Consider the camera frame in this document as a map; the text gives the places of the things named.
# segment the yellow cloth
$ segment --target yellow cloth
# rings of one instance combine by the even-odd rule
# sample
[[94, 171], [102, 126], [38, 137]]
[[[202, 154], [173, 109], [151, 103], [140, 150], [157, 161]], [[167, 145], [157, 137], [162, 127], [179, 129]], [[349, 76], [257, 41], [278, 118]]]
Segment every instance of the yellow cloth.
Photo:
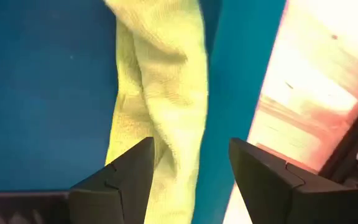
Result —
[[145, 223], [191, 223], [208, 97], [199, 4], [106, 3], [117, 17], [119, 80], [106, 163], [153, 136], [156, 165]]

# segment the yellow towel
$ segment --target yellow towel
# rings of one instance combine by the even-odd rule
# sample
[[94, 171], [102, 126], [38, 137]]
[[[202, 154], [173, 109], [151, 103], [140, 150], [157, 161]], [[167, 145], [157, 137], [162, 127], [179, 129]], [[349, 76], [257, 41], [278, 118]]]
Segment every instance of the yellow towel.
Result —
[[153, 136], [156, 166], [145, 223], [191, 223], [208, 97], [199, 4], [106, 3], [117, 17], [119, 80], [106, 163]]

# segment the blue surface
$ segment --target blue surface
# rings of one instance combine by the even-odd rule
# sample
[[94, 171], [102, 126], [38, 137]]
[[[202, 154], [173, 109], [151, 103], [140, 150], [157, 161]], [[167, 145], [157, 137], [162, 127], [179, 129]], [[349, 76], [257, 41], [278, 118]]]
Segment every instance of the blue surface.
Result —
[[116, 84], [102, 1], [0, 0], [0, 190], [65, 189], [101, 168]]
[[223, 0], [209, 75], [194, 224], [221, 224], [234, 178], [230, 138], [246, 139], [285, 0]]

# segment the microfiber cloth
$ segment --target microfiber cloth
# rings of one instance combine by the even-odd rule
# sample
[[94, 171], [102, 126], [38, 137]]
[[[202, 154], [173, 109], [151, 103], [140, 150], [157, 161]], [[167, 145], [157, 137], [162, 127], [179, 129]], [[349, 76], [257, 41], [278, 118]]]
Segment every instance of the microfiber cloth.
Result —
[[106, 0], [117, 17], [118, 95], [106, 163], [155, 139], [146, 224], [190, 224], [208, 74], [197, 0]]

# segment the teal background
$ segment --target teal background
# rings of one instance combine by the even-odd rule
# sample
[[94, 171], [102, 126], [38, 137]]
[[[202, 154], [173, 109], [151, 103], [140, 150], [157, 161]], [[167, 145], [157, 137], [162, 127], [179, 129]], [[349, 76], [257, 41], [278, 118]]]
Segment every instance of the teal background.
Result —
[[[193, 223], [222, 223], [284, 0], [201, 0], [209, 115]], [[104, 164], [115, 18], [96, 0], [0, 0], [0, 190], [66, 189]]]

